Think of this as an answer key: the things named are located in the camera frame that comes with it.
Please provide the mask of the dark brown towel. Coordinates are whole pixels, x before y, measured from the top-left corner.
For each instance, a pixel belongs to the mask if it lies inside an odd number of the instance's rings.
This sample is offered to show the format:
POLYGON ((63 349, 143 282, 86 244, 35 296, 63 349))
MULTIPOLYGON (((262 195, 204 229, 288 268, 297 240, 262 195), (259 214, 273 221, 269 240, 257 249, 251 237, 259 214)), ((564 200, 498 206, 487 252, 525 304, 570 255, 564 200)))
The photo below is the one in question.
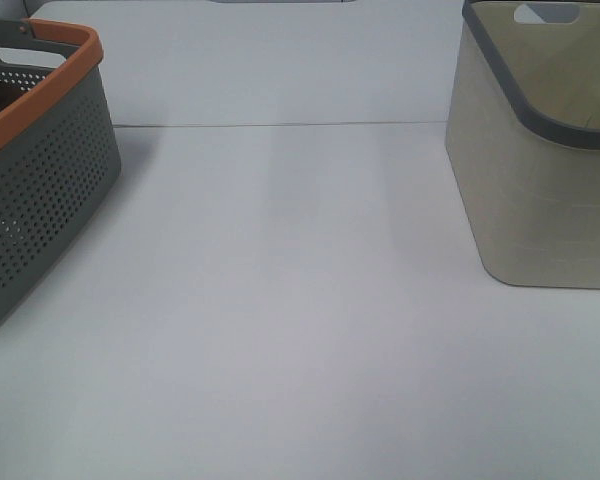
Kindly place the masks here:
POLYGON ((9 106, 19 96, 19 89, 12 84, 0 81, 0 111, 9 106))

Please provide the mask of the beige basket grey rim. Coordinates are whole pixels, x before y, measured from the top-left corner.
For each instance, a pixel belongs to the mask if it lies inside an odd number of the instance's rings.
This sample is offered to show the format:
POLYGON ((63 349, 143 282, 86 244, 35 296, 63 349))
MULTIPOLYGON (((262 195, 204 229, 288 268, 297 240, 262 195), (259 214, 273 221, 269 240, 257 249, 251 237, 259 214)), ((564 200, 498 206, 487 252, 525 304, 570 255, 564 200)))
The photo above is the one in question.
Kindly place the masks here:
POLYGON ((600 289, 600 1, 467 1, 445 146, 485 270, 600 289))

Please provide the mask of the grey perforated basket orange rim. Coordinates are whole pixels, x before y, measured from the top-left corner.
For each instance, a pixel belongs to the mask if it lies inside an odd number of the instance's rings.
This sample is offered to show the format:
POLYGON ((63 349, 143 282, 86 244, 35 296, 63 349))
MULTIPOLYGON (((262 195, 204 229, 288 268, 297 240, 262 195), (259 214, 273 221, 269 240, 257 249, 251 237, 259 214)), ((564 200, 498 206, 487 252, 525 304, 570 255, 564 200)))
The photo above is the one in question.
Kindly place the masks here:
POLYGON ((0 18, 0 326, 90 221, 121 171, 90 27, 0 18))

